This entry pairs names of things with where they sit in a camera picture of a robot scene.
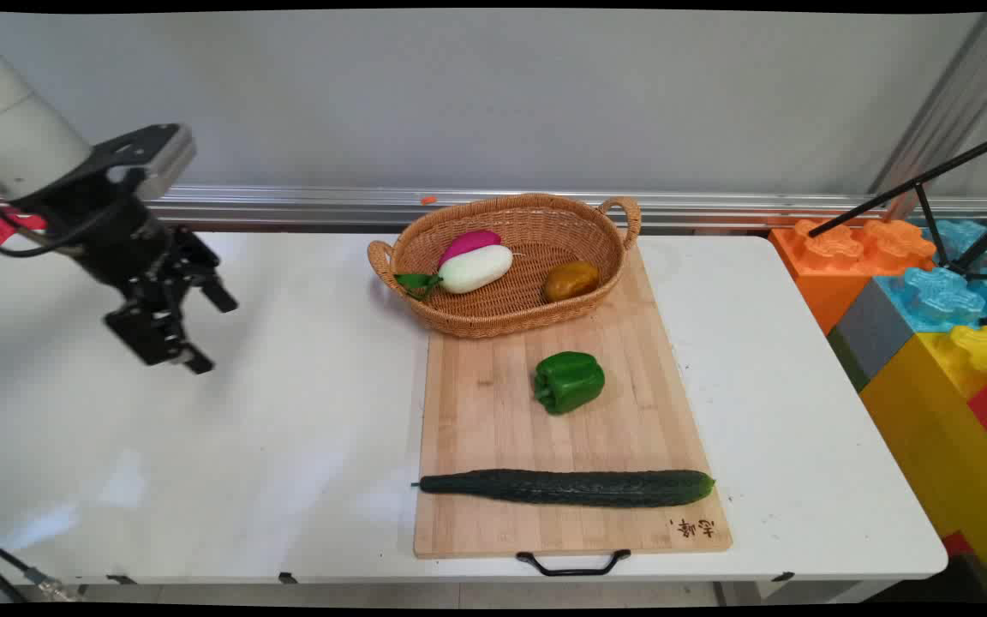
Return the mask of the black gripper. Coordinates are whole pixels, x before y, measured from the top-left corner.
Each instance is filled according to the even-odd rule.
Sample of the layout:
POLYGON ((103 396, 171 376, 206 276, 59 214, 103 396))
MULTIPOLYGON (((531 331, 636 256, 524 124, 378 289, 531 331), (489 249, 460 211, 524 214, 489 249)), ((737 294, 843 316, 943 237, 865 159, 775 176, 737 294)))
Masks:
POLYGON ((219 257, 187 226, 168 226, 134 183, 70 183, 31 198, 31 211, 100 284, 123 296, 105 326, 146 366, 179 364, 207 374, 214 362, 189 340, 182 303, 197 288, 219 312, 238 309, 218 274, 219 257))

